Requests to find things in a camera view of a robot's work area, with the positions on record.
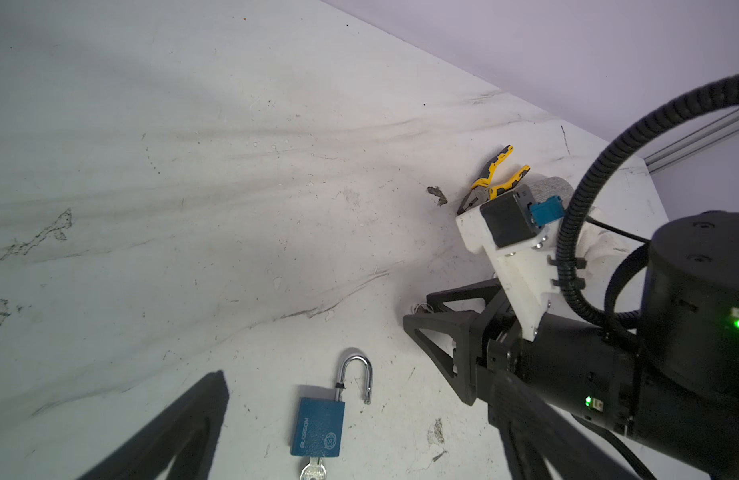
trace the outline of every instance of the blue padlock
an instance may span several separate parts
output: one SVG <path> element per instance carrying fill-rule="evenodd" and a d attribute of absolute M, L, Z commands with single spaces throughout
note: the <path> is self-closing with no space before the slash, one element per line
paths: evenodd
<path fill-rule="evenodd" d="M 292 439 L 292 455 L 311 457 L 323 469 L 320 458 L 340 455 L 340 438 L 342 437 L 342 420 L 345 416 L 345 403 L 342 401 L 342 390 L 345 389 L 345 369 L 352 360 L 361 360 L 366 368 L 366 395 L 364 403 L 372 401 L 372 364 L 364 355 L 351 355 L 342 363 L 335 384 L 335 399 L 300 398 L 297 412 L 295 438 Z"/>

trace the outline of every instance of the padlock body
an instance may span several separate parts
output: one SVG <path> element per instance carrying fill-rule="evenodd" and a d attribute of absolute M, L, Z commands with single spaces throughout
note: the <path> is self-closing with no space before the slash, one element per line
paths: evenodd
<path fill-rule="evenodd" d="M 345 403 L 322 398 L 300 398 L 292 455 L 336 457 L 340 455 Z"/>

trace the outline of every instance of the pliers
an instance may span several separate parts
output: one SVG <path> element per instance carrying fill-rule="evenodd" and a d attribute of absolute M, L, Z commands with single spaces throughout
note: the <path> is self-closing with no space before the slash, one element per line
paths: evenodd
<path fill-rule="evenodd" d="M 489 160 L 489 162 L 487 162 L 487 164 L 484 166 L 484 169 L 479 174 L 479 178 L 471 186 L 471 191 L 468 192 L 468 195 L 466 195 L 462 203 L 460 203 L 460 208 L 458 208 L 458 215 L 463 214 L 466 210 L 469 210 L 474 206 L 479 206 L 488 200 L 493 200 L 499 194 L 503 194 L 511 188 L 515 187 L 518 184 L 519 180 L 524 178 L 524 176 L 529 171 L 529 165 L 525 165 L 524 167 L 520 168 L 504 184 L 496 185 L 494 187 L 489 186 L 489 184 L 492 183 L 492 177 L 495 175 L 495 169 L 511 153 L 513 153 L 513 147 L 509 145 L 508 147 L 500 150 L 500 153 L 498 153 L 495 158 L 492 158 L 491 160 Z"/>

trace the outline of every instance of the black cable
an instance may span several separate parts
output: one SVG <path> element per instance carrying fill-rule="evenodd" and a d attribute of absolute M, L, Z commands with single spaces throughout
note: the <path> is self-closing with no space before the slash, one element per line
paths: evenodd
<path fill-rule="evenodd" d="M 607 292 L 605 293 L 605 330 L 615 332 L 617 337 L 625 344 L 625 346 L 635 352 L 638 349 L 638 341 L 633 333 L 626 330 L 623 324 L 615 317 L 614 304 L 617 297 L 623 291 L 625 285 L 638 274 L 649 262 L 649 243 L 639 246 L 621 262 L 614 270 L 609 284 L 607 284 Z"/>
<path fill-rule="evenodd" d="M 623 458 L 625 458 L 625 461 L 628 462 L 628 465 L 633 468 L 633 471 L 636 473 L 636 475 L 639 475 L 642 480 L 657 480 L 654 475 L 652 475 L 652 472 L 650 471 L 647 466 L 645 466 L 642 461 L 631 451 L 630 448 L 628 448 L 618 437 L 614 436 L 614 433 L 610 432 L 604 427 L 599 427 L 598 425 L 588 422 L 582 418 L 572 416 L 575 420 L 577 420 L 577 423 L 582 425 L 583 427 L 591 430 L 596 435 L 602 437 L 604 440 L 607 441 L 611 446 L 614 447 L 615 450 L 620 453 Z"/>
<path fill-rule="evenodd" d="M 577 283 L 575 250 L 577 237 L 596 196 L 625 160 L 663 132 L 711 111 L 739 105 L 739 74 L 696 88 L 631 125 L 607 148 L 586 172 L 572 194 L 556 244 L 559 287 L 570 308 L 582 319 L 598 326 L 605 324 L 604 312 L 591 305 Z M 626 328 L 633 328 L 638 312 L 617 313 Z"/>
<path fill-rule="evenodd" d="M 595 218 L 592 218 L 590 216 L 586 216 L 585 217 L 585 221 L 588 222 L 591 225 L 600 226 L 601 228 L 603 228 L 605 230 L 609 230 L 610 232 L 613 232 L 614 234 L 625 236 L 626 238 L 630 238 L 631 240 L 635 240 L 635 241 L 641 242 L 643 244 L 649 242 L 649 240 L 647 240 L 643 236 L 629 234 L 625 230 L 620 230 L 619 228 L 617 228 L 615 226 L 607 225 L 604 222 L 600 222 L 599 220 L 596 220 Z"/>

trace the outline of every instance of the silver key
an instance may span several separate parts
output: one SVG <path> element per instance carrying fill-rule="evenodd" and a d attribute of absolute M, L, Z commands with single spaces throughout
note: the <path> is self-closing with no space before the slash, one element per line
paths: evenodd
<path fill-rule="evenodd" d="M 321 458 L 311 457 L 311 462 L 300 474 L 300 480 L 326 480 L 326 467 L 321 463 Z"/>

